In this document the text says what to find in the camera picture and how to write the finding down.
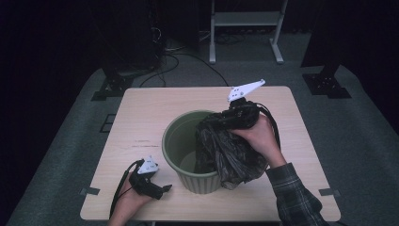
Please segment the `grey tape strip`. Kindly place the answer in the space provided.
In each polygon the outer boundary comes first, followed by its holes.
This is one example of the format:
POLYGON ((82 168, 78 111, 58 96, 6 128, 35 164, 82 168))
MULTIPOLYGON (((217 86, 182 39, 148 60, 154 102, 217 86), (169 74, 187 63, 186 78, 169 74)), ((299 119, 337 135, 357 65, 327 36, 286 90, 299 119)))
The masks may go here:
POLYGON ((334 197, 340 197, 341 193, 338 189, 332 189, 332 188, 323 188, 319 190, 319 193, 321 196, 334 196, 334 197))
POLYGON ((87 194, 89 195, 98 195, 100 192, 99 188, 94 188, 94 187, 83 187, 80 191, 79 194, 86 196, 87 194))

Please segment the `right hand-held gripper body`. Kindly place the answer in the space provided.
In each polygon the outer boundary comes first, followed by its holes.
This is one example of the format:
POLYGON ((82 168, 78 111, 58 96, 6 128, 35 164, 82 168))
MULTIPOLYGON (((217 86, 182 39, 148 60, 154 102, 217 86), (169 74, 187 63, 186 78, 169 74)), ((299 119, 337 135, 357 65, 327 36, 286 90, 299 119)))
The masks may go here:
POLYGON ((229 108, 221 112, 219 123, 226 129, 248 129, 259 119, 260 108, 246 96, 265 84, 263 79, 231 88, 229 108))

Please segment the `person's left hand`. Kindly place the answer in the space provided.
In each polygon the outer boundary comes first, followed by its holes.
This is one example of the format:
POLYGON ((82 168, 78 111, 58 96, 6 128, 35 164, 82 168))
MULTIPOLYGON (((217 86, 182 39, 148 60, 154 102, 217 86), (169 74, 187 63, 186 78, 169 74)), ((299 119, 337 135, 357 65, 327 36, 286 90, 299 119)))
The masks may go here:
POLYGON ((111 220, 124 221, 127 223, 142 206, 151 200, 152 198, 149 196, 137 194, 131 189, 130 183, 125 181, 111 220))

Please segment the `dark equipment rack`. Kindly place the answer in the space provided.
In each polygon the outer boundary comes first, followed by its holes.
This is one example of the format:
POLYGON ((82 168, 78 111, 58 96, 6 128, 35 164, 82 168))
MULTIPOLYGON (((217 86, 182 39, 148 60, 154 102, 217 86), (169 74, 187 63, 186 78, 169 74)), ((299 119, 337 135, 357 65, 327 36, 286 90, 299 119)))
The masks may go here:
POLYGON ((109 38, 124 64, 137 69, 159 65, 159 48, 152 31, 152 0, 107 0, 109 38))

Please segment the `black plastic garbage bag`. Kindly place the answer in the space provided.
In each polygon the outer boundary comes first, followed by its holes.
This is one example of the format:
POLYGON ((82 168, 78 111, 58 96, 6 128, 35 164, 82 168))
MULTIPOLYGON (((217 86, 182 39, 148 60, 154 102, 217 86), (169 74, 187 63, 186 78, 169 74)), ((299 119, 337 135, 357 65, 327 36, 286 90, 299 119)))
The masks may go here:
POLYGON ((195 173, 217 172, 229 190, 260 178, 268 162, 242 137, 223 128, 220 113, 211 113, 196 125, 195 173))

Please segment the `person's right hand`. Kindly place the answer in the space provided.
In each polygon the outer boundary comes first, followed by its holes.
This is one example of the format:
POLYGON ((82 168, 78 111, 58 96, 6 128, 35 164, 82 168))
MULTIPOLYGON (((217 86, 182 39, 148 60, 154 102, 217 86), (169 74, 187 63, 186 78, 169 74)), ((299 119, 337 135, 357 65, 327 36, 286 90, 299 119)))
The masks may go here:
POLYGON ((268 162, 271 169, 283 166, 286 160, 275 139, 270 120, 260 115, 257 122, 249 129, 235 129, 231 133, 244 138, 250 146, 268 162))

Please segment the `black stand base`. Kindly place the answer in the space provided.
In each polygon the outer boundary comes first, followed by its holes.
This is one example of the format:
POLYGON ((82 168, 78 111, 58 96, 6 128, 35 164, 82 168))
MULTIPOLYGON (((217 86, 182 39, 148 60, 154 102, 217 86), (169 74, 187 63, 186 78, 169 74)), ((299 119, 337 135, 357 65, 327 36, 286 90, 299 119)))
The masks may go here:
POLYGON ((99 90, 91 97, 92 101, 105 101, 108 97, 122 97, 134 81, 131 75, 120 75, 115 68, 102 68, 105 79, 99 90))
POLYGON ((312 95, 326 95, 329 99, 349 99, 351 95, 335 78, 339 64, 326 64, 319 73, 302 75, 312 95))

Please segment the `black floor tape square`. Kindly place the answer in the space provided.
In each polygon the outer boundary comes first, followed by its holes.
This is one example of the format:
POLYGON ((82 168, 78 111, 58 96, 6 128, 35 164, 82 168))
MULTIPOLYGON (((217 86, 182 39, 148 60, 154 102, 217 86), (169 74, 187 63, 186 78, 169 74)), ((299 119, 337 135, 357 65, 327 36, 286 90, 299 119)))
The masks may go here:
POLYGON ((104 119, 104 122, 100 128, 100 132, 109 133, 111 131, 115 118, 116 118, 115 114, 108 114, 104 119))

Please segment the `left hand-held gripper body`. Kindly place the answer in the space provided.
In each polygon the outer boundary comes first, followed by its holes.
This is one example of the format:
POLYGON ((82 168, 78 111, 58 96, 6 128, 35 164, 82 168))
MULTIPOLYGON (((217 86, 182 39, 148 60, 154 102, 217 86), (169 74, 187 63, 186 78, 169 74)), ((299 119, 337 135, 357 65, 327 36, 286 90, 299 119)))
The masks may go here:
POLYGON ((139 195, 146 195, 160 200, 163 196, 164 190, 161 186, 158 186, 151 181, 151 178, 158 170, 158 165, 151 156, 138 160, 136 167, 129 178, 133 190, 139 195))

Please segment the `white metal stand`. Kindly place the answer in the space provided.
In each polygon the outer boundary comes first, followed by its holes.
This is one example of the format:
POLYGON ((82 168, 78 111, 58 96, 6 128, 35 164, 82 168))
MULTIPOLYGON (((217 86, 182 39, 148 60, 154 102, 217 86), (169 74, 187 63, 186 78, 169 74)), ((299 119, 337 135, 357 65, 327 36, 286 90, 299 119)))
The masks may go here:
POLYGON ((210 44, 209 62, 216 63, 215 54, 215 29, 227 26, 274 26, 274 37, 269 40, 272 52, 278 64, 283 64, 284 59, 278 46, 279 34, 285 17, 289 0, 282 0, 279 11, 260 12, 217 12, 215 11, 215 0, 211 1, 210 19, 210 44))

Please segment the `green plastic bin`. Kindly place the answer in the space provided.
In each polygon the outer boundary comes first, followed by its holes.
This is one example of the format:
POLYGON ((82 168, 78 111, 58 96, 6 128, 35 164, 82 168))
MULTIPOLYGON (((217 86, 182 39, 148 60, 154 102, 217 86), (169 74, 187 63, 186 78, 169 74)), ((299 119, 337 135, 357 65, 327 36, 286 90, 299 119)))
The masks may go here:
POLYGON ((174 119, 162 138, 162 152, 183 186, 192 193, 210 194, 221 187, 215 170, 196 172, 196 126, 212 111, 194 110, 174 119))

